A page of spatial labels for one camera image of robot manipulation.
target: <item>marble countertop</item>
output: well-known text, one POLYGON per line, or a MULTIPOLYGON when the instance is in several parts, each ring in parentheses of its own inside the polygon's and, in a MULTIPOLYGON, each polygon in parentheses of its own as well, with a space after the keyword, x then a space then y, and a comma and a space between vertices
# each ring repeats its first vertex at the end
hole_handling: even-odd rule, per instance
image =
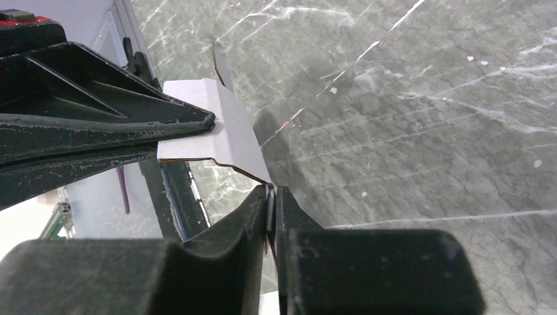
MULTIPOLYGON (((317 222, 448 230, 488 314, 557 312, 553 0, 132 5, 160 81, 216 77, 226 47, 274 183, 317 222)), ((253 186, 191 167, 212 221, 253 186)))

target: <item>white marble veining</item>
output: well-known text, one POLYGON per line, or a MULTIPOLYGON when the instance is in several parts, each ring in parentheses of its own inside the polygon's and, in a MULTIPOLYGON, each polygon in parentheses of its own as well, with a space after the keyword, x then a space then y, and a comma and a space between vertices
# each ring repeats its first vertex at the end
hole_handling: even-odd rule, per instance
MULTIPOLYGON (((557 312, 554 1, 133 6, 161 81, 215 78, 211 44, 226 47, 273 182, 316 221, 448 230, 489 314, 557 312)), ((252 185, 192 170, 214 218, 252 185)))

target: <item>red object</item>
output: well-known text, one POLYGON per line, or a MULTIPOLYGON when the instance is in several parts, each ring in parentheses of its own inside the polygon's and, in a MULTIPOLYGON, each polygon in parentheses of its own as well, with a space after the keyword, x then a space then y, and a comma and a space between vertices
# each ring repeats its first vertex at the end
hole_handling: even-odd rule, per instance
POLYGON ((0 26, 1 25, 17 26, 17 25, 23 25, 23 24, 40 23, 40 22, 50 21, 50 20, 51 20, 50 18, 45 18, 44 16, 35 16, 35 18, 33 18, 33 19, 20 21, 20 22, 0 20, 0 26))

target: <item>white cardboard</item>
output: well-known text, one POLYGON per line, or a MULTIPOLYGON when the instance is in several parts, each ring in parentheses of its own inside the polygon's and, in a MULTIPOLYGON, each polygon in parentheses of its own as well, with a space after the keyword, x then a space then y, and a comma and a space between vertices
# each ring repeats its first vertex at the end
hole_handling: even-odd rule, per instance
POLYGON ((163 92, 215 113, 215 129, 197 136, 159 141, 160 161, 212 159, 258 182, 271 182, 250 114, 236 95, 212 79, 166 81, 163 92))

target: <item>folded cardboard piece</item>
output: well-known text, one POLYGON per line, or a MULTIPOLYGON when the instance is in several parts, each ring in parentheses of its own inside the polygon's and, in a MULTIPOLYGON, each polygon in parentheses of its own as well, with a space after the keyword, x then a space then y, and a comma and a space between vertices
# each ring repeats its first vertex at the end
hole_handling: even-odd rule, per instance
POLYGON ((209 110, 217 119, 208 133, 160 141, 159 161, 212 159, 260 183, 271 182, 250 114, 236 95, 212 79, 166 81, 163 92, 209 110))

